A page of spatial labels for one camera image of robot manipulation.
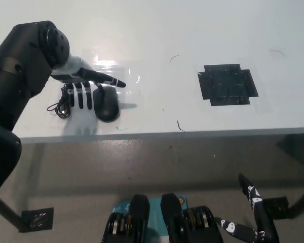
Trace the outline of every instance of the white tabletop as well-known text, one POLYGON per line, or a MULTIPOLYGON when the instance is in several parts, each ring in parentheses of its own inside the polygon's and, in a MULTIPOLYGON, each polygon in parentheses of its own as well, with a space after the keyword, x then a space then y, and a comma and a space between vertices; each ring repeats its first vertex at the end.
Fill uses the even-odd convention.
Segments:
POLYGON ((23 142, 304 133, 304 0, 1 0, 0 44, 14 25, 43 20, 127 87, 118 120, 86 106, 62 120, 46 111, 60 98, 50 79, 15 126, 23 142), (250 69, 259 97, 211 106, 198 72, 234 63, 250 69))

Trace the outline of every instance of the cable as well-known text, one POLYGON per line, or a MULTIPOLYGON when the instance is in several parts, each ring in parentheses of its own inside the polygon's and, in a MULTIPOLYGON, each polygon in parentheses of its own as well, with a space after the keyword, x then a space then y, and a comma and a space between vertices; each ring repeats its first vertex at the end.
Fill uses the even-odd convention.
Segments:
POLYGON ((62 97, 59 102, 47 107, 47 111, 55 111, 59 118, 66 119, 71 115, 71 106, 66 85, 61 88, 61 92, 62 97))

